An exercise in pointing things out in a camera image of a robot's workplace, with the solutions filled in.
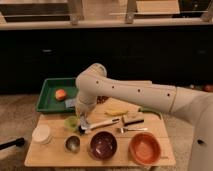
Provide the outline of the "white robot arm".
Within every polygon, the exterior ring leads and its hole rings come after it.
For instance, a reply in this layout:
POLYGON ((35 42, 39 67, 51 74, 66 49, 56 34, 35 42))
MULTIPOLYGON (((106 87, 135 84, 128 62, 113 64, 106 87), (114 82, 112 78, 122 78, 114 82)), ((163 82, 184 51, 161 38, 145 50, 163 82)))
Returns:
POLYGON ((76 78, 76 112, 86 116, 98 96, 108 96, 170 114, 194 126, 188 171, 213 171, 213 93, 169 85, 119 81, 107 77, 105 67, 94 63, 76 78))

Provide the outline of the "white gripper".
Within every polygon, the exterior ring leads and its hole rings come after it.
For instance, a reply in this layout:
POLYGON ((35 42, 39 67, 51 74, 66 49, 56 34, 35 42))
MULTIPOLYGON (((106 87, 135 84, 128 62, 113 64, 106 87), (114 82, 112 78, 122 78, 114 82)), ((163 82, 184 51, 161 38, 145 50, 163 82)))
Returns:
POLYGON ((86 117, 96 106, 97 97, 86 93, 78 93, 76 97, 75 110, 76 114, 80 116, 80 127, 82 130, 89 128, 89 123, 86 117))

